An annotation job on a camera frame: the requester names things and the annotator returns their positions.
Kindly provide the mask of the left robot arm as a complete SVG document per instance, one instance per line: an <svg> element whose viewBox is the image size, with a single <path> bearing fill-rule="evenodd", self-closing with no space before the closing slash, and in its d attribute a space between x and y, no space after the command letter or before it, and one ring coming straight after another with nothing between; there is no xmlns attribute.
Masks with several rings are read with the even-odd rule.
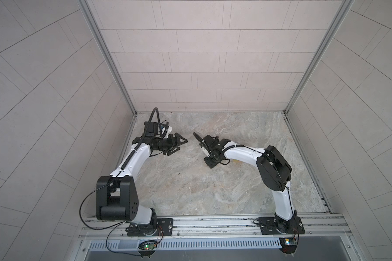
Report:
<svg viewBox="0 0 392 261"><path fill-rule="evenodd" d="M129 236L153 236L157 215L153 208L140 205L135 185L141 167L154 151L170 156L188 140L180 134L167 137L137 137L130 154L110 175L96 184L96 218L101 221L125 221L132 226Z"/></svg>

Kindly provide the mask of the aluminium mounting rail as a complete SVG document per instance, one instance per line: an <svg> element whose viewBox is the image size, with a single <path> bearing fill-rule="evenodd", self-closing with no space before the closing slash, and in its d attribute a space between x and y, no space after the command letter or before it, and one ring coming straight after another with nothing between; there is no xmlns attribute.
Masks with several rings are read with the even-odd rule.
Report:
<svg viewBox="0 0 392 261"><path fill-rule="evenodd" d="M104 222L94 217L77 231L76 240L168 240L220 238L349 237L353 233L341 214L303 213L287 233L277 230L271 214L163 216L158 230L145 234L126 222Z"/></svg>

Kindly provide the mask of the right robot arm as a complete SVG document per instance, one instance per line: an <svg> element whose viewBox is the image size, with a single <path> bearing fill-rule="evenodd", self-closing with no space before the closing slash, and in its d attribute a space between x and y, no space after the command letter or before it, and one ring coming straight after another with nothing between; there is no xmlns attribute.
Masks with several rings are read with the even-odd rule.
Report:
<svg viewBox="0 0 392 261"><path fill-rule="evenodd" d="M219 137L210 135L201 138L193 134L206 154L204 162L209 168L224 161L241 161L258 168L258 172L265 186L272 190L275 203L273 217L259 217L253 221L260 226L262 234L292 234L299 236L305 234L303 224L291 199L291 172L292 168L282 154L274 146L265 149L252 148L237 144L228 139L219 140Z"/></svg>

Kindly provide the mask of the left circuit board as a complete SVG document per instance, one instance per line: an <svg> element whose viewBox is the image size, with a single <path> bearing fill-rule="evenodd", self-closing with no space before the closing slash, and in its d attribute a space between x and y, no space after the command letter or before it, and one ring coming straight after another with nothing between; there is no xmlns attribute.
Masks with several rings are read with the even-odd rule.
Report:
<svg viewBox="0 0 392 261"><path fill-rule="evenodd" d="M147 240L139 244L138 249L142 251L152 251L157 248L158 242L156 240Z"/></svg>

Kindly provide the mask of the circuit board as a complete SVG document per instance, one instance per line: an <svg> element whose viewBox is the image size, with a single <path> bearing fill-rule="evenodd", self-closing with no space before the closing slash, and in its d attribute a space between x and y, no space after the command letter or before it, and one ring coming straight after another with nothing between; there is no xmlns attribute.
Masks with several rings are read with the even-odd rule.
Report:
<svg viewBox="0 0 392 261"><path fill-rule="evenodd" d="M291 248L297 246L297 239L293 237L279 238L282 248Z"/></svg>
<svg viewBox="0 0 392 261"><path fill-rule="evenodd" d="M138 249L142 251L152 251L157 248L158 242L156 240L147 240L139 244Z"/></svg>

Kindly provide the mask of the right circuit board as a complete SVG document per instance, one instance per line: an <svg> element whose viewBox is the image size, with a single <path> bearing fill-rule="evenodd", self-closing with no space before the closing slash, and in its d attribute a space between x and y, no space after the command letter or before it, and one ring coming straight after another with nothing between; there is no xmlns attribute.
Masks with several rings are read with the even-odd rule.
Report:
<svg viewBox="0 0 392 261"><path fill-rule="evenodd" d="M297 246L297 239L293 237L279 238L282 248L291 248Z"/></svg>

